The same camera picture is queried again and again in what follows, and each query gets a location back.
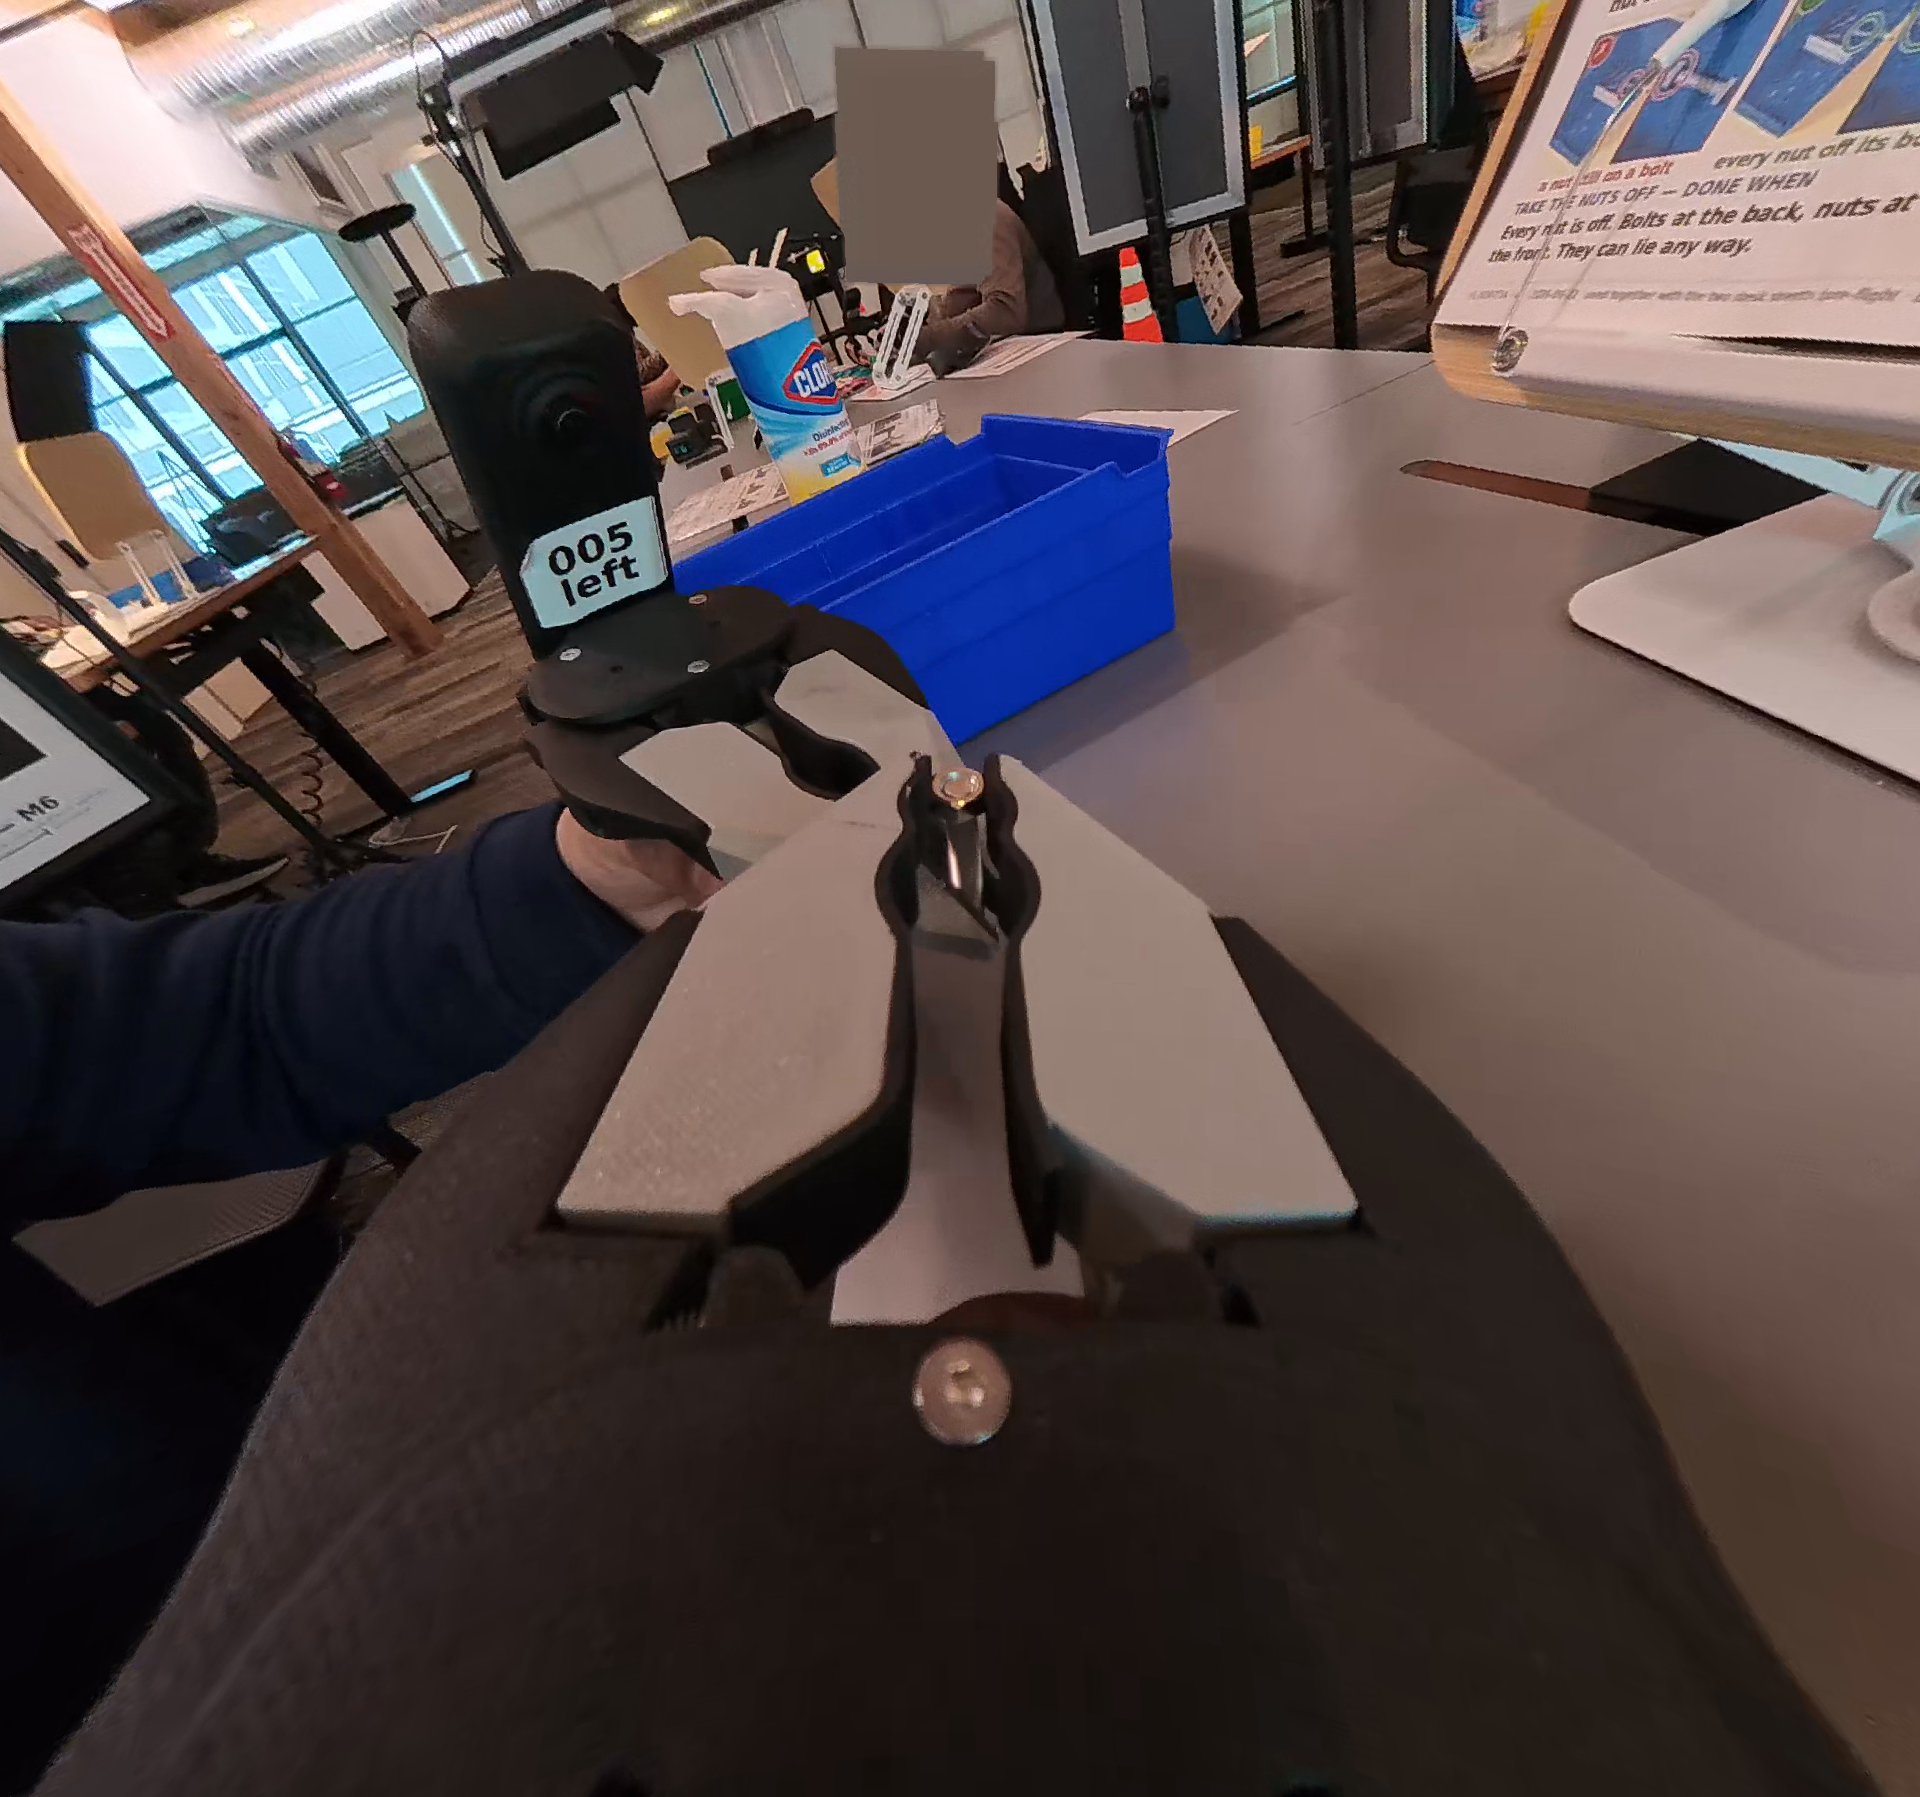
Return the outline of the wooden support post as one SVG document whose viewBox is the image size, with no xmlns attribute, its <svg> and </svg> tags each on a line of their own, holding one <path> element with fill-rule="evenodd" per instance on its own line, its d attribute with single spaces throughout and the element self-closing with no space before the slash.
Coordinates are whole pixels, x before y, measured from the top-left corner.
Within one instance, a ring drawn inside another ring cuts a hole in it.
<svg viewBox="0 0 1920 1797">
<path fill-rule="evenodd" d="M 443 643 L 442 627 L 384 559 L 329 504 L 289 459 L 264 410 L 196 329 L 128 232 L 35 129 L 11 88 L 2 94 L 2 169 L 60 246 L 138 328 L 211 424 L 251 465 L 288 514 L 321 548 L 349 591 L 412 659 Z"/>
</svg>

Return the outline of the black and white marker sign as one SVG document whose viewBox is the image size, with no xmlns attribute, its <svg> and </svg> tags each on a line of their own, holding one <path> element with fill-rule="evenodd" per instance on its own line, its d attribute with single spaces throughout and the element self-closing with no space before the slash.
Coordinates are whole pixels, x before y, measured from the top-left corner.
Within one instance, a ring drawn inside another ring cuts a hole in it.
<svg viewBox="0 0 1920 1797">
<path fill-rule="evenodd" d="M 172 778 L 59 672 L 2 636 L 2 913 L 15 917 L 158 826 Z"/>
</svg>

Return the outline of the person's left forearm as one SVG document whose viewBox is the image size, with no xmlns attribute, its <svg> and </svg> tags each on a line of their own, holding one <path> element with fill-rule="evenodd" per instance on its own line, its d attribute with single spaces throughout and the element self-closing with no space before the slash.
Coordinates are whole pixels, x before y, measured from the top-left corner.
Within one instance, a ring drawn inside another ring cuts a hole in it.
<svg viewBox="0 0 1920 1797">
<path fill-rule="evenodd" d="M 641 932 L 540 805 L 309 897 L 2 924 L 2 1232 L 311 1166 L 513 1060 Z"/>
</svg>

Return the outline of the blue plastic bin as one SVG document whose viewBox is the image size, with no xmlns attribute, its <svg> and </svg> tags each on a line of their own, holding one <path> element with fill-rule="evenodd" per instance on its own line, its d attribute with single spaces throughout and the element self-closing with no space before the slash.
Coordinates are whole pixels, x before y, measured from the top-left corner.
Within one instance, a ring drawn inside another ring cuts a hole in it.
<svg viewBox="0 0 1920 1797">
<path fill-rule="evenodd" d="M 983 417 L 684 557 L 875 631 L 955 744 L 1175 629 L 1168 430 Z"/>
</svg>

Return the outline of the white sign stand base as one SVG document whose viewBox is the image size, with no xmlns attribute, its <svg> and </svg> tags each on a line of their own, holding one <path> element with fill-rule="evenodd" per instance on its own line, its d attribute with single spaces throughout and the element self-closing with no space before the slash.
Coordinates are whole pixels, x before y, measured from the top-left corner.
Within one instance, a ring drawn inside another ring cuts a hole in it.
<svg viewBox="0 0 1920 1797">
<path fill-rule="evenodd" d="M 1577 590 L 1571 625 L 1919 781 L 1919 487 L 1823 493 Z"/>
</svg>

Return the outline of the white printed placard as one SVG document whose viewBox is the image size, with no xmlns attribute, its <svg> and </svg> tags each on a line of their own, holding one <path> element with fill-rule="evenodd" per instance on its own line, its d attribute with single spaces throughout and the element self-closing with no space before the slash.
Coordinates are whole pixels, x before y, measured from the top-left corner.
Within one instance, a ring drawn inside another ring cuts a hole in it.
<svg viewBox="0 0 1920 1797">
<path fill-rule="evenodd" d="M 1237 342 L 1246 296 L 1215 227 L 1192 227 L 1175 240 L 1175 273 L 1180 278 L 1177 284 L 1180 339 L 1184 342 Z"/>
</svg>

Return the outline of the grey panel on black stand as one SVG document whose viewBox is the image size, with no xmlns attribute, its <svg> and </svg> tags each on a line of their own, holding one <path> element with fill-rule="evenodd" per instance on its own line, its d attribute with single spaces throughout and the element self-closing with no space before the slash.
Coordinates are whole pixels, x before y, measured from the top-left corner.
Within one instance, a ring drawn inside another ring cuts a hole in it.
<svg viewBox="0 0 1920 1797">
<path fill-rule="evenodd" d="M 1359 342 L 1359 167 L 1395 171 L 1391 264 L 1423 273 L 1429 295 L 1465 213 L 1491 142 L 1452 15 L 1452 0 L 1297 0 L 1308 33 L 1302 63 L 1308 132 L 1326 187 L 1333 339 Z"/>
<path fill-rule="evenodd" d="M 1139 255 L 1157 331 L 1179 337 L 1175 236 L 1248 204 L 1242 0 L 1022 0 L 1073 248 Z"/>
</svg>

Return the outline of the disinfecting wipes canister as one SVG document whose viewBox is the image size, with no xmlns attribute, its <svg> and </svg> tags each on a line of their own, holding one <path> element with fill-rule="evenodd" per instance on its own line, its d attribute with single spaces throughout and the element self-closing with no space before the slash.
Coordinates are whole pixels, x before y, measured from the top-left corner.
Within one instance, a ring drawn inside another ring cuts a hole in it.
<svg viewBox="0 0 1920 1797">
<path fill-rule="evenodd" d="M 860 474 L 852 421 L 801 284 L 782 268 L 721 266 L 696 292 L 667 296 L 715 329 L 791 502 Z"/>
</svg>

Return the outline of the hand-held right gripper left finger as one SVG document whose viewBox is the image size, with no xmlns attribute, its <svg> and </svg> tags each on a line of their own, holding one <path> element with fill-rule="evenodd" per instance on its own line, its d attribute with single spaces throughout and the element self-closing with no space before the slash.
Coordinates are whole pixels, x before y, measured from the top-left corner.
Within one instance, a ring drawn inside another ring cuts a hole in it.
<svg viewBox="0 0 1920 1797">
<path fill-rule="evenodd" d="M 777 1253 L 834 1278 L 905 1197 L 925 757 L 827 807 L 698 913 L 566 1179 L 570 1232 Z"/>
</svg>

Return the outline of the black studio light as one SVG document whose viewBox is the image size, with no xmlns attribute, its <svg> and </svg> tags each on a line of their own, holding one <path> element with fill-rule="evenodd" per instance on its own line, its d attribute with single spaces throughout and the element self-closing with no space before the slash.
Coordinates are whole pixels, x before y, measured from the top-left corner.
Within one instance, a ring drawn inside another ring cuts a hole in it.
<svg viewBox="0 0 1920 1797">
<path fill-rule="evenodd" d="M 615 103 L 649 95 L 662 72 L 664 56 L 626 33 L 606 0 L 589 0 L 458 56 L 445 94 L 513 181 L 618 129 Z"/>
</svg>

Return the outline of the person's left hand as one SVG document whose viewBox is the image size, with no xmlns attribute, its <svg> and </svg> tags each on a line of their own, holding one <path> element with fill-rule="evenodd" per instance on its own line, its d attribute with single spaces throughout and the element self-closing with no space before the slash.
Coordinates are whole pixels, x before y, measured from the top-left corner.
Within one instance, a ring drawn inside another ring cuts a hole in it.
<svg viewBox="0 0 1920 1797">
<path fill-rule="evenodd" d="M 681 911 L 700 909 L 723 880 L 678 846 L 664 838 L 609 838 L 594 835 L 566 807 L 556 825 L 566 871 L 589 895 L 649 932 Z"/>
</svg>

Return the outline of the wooden instruction sign board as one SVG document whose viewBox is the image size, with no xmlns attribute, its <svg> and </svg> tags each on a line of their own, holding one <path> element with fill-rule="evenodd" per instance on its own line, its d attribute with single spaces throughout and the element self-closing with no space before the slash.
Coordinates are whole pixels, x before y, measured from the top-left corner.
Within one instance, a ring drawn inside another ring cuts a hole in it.
<svg viewBox="0 0 1920 1797">
<path fill-rule="evenodd" d="M 1553 0 L 1431 328 L 1457 392 L 1919 454 L 1919 0 Z"/>
</svg>

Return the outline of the wooden desk with black legs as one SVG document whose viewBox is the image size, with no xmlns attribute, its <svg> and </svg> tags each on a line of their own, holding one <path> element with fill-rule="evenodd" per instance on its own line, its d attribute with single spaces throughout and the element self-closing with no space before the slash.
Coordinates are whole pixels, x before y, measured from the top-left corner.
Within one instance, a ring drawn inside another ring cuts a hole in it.
<svg viewBox="0 0 1920 1797">
<path fill-rule="evenodd" d="M 300 538 L 285 541 L 255 566 L 219 585 L 198 590 L 181 579 L 183 597 L 145 609 L 139 618 L 104 620 L 81 593 L 60 584 L 53 562 L 32 546 L 5 535 L 5 562 L 27 584 L 30 622 L 63 620 L 63 631 L 35 659 L 43 671 L 72 691 L 89 695 L 109 687 L 149 697 L 189 733 L 242 790 L 266 804 L 309 846 L 339 850 L 347 835 L 330 835 L 319 809 L 282 791 L 251 764 L 191 695 L 231 664 L 244 667 L 269 700 L 301 731 L 321 757 L 373 804 L 375 825 L 410 819 L 423 798 L 404 790 L 382 764 L 321 702 L 306 678 L 276 649 L 278 610 L 319 587 L 309 560 L 319 546 Z"/>
</svg>

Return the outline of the silver bolt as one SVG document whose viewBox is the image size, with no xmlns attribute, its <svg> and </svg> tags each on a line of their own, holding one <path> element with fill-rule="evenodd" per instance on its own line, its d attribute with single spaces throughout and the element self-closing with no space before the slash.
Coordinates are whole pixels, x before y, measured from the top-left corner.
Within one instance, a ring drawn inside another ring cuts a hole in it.
<svg viewBox="0 0 1920 1797">
<path fill-rule="evenodd" d="M 985 777 L 968 766 L 948 766 L 932 777 L 932 838 L 928 873 L 948 897 L 981 929 L 996 921 L 988 897 Z"/>
</svg>

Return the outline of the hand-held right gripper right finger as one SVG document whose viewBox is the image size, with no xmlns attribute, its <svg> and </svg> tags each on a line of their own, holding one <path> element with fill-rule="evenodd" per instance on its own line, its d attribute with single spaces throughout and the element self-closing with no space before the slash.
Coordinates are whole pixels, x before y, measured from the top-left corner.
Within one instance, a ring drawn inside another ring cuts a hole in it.
<svg viewBox="0 0 1920 1797">
<path fill-rule="evenodd" d="M 1022 761 L 983 773 L 1021 1236 L 1095 1275 L 1358 1216 L 1208 906 Z"/>
</svg>

